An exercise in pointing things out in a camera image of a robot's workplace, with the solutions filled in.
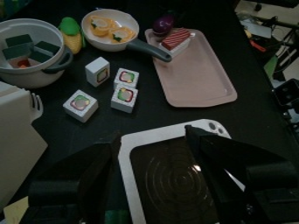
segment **pan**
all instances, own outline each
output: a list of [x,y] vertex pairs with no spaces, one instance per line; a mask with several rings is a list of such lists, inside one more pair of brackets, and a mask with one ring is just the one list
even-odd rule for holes
[[[108,24],[108,31],[106,30],[107,26],[103,26],[104,28],[102,28],[103,23]],[[111,9],[94,10],[82,19],[80,25],[87,41],[99,50],[106,52],[119,52],[128,49],[147,53],[164,62],[171,62],[172,56],[167,52],[158,47],[148,45],[138,38],[139,24],[132,16],[123,11]],[[111,33],[120,27],[124,29],[128,28],[131,31],[130,33],[132,34],[132,37],[130,39],[119,40],[119,38],[112,38],[112,36],[115,37],[115,34]]]

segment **toy food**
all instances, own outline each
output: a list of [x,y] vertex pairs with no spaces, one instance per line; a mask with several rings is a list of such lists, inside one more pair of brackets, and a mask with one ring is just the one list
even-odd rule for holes
[[136,33],[124,26],[108,31],[108,37],[112,43],[124,43],[132,39],[135,35]]
[[191,32],[184,28],[178,29],[159,44],[159,48],[164,50],[172,58],[187,49],[191,39]]
[[118,28],[118,23],[111,18],[91,16],[90,18],[91,31],[96,36],[108,35],[108,30]]
[[190,36],[190,31],[180,28],[163,40],[163,47],[171,51]]
[[90,17],[91,31],[95,36],[108,37],[112,44],[124,43],[134,38],[136,33],[126,26],[119,26],[118,22],[107,17]]
[[72,17],[66,17],[60,22],[60,33],[63,36],[64,45],[76,54],[80,48],[86,46],[86,40],[80,33],[80,26]]

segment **small white box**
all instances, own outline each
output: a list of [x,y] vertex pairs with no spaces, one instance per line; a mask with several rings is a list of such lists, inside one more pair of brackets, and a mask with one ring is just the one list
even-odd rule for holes
[[187,38],[171,51],[163,47],[162,43],[159,44],[159,48],[164,50],[174,58],[188,47],[190,43],[191,39]]
[[102,57],[86,65],[88,83],[96,88],[110,77],[110,63]]
[[98,100],[78,90],[72,97],[63,104],[67,114],[83,123],[90,119],[99,108]]
[[114,88],[116,89],[118,84],[123,84],[131,88],[136,88],[138,78],[139,72],[131,71],[120,67],[116,73]]
[[138,90],[126,85],[118,84],[111,99],[111,108],[132,113],[136,104]]

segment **black tablecloth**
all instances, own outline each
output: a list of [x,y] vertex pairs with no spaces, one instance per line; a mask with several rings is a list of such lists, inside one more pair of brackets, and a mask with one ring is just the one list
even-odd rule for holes
[[[88,12],[78,0],[36,0],[14,17],[38,18],[59,26],[64,17],[74,17],[80,23]],[[164,9],[158,1],[128,0],[124,12],[136,19],[140,25],[139,38],[146,40],[144,31],[152,27]],[[175,108],[166,100],[151,56],[130,51],[103,52],[88,44],[75,55],[60,79],[48,87],[34,90],[42,97],[44,114],[32,126],[50,146],[14,200],[27,195],[31,181],[39,173],[115,130],[124,135],[199,119],[220,122],[232,139],[269,149],[299,167],[298,143],[278,110],[267,75],[258,64],[231,5],[226,1],[195,1],[180,25],[203,32],[238,91],[238,99],[210,108]],[[114,79],[99,87],[92,87],[87,82],[86,65],[100,56],[110,61],[112,74],[120,67],[140,73],[138,103],[132,114],[110,107]],[[87,123],[67,115],[62,106],[78,89],[99,102],[98,112]],[[115,182],[114,195],[123,199],[120,174]]]

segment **white container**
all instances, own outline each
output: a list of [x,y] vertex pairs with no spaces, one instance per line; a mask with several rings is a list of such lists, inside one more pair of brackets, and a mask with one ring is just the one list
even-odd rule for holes
[[[11,68],[3,49],[7,48],[6,39],[30,34],[32,42],[42,40],[60,47],[54,57],[38,66]],[[63,44],[60,30],[50,23],[31,18],[18,18],[0,23],[0,78],[19,88],[40,88],[52,84],[72,62],[72,53]]]

